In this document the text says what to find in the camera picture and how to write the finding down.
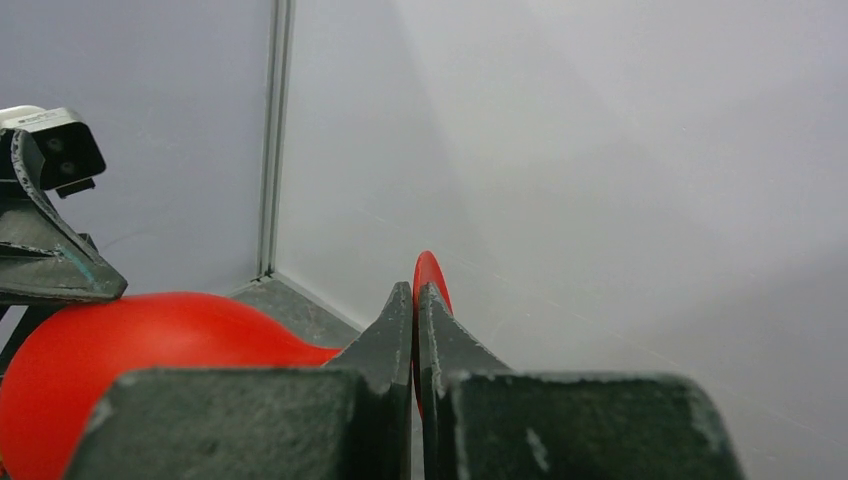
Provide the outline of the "red wine glass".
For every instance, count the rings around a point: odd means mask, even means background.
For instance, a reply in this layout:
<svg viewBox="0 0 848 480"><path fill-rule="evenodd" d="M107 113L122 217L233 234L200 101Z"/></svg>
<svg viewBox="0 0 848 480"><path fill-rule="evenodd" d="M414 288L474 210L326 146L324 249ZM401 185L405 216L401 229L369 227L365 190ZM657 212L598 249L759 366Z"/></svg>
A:
<svg viewBox="0 0 848 480"><path fill-rule="evenodd" d="M412 404L420 400L418 290L427 284L449 299L429 251L418 257L409 284ZM160 368L319 368L346 347L308 342L253 307L204 293L137 295L63 308L33 329L3 374L1 474L69 479L66 470L96 404L122 375Z"/></svg>

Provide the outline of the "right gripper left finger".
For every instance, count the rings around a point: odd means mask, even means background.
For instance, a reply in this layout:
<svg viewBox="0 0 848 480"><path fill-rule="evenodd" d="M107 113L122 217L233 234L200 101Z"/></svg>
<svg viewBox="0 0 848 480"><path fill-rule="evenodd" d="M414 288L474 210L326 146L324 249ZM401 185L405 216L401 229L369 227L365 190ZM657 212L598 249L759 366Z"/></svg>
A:
<svg viewBox="0 0 848 480"><path fill-rule="evenodd" d="M407 479L413 295L319 368L148 369L96 404L69 479Z"/></svg>

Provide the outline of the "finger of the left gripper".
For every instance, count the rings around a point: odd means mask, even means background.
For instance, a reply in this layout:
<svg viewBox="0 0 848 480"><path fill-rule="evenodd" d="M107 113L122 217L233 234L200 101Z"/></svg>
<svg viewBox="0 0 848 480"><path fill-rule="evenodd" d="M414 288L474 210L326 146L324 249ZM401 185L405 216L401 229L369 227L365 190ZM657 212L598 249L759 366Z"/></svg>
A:
<svg viewBox="0 0 848 480"><path fill-rule="evenodd" d="M58 213L48 192L78 193L90 179L59 183L32 133L1 131L1 304L104 303L128 282Z"/></svg>

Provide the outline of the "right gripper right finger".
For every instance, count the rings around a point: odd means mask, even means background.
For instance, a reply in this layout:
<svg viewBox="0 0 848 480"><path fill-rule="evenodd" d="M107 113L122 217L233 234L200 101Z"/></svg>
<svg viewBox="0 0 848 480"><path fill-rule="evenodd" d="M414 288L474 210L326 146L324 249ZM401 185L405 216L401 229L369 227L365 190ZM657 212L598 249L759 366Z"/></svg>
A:
<svg viewBox="0 0 848 480"><path fill-rule="evenodd" d="M430 479L741 479L721 416L663 372L519 372L454 318L417 303L417 383Z"/></svg>

